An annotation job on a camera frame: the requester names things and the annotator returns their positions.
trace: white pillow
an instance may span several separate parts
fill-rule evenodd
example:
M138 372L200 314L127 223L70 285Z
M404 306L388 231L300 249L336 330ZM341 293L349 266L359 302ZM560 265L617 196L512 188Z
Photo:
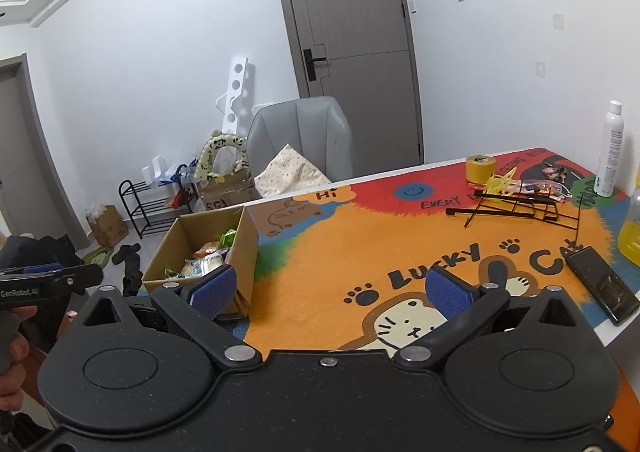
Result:
M331 183L327 176L304 156L300 156L288 143L254 181L255 188L262 197Z

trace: door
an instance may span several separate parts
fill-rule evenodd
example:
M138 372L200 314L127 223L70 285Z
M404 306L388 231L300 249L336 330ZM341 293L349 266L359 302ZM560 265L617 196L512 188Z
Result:
M31 146L16 71L0 68L0 214L12 234L59 238L67 230Z
M357 174L420 164L422 125L404 0L290 2L299 41L292 50L302 55L308 96L340 103L353 133Z

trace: yellow liquid bottle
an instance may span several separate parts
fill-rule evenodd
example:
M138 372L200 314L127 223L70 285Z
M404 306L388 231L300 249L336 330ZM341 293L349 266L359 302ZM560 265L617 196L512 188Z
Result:
M640 169L636 175L636 190L631 196L629 212L618 236L618 249L628 260L640 266Z

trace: smartphone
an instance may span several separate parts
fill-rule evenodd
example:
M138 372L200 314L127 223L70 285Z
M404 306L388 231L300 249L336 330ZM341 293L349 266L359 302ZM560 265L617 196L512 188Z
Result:
M567 255L564 260L615 326L640 307L633 292L591 246Z

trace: white wall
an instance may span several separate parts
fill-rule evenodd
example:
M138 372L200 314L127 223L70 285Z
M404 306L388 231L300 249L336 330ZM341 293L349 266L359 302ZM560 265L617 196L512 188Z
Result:
M610 100L624 103L633 190L640 156L638 0L415 0L428 161L546 146L590 170ZM564 15L566 29L552 27ZM536 76L536 62L546 77Z
M199 153L231 57L256 66L255 104L298 97L280 0L71 0L33 31L85 206Z

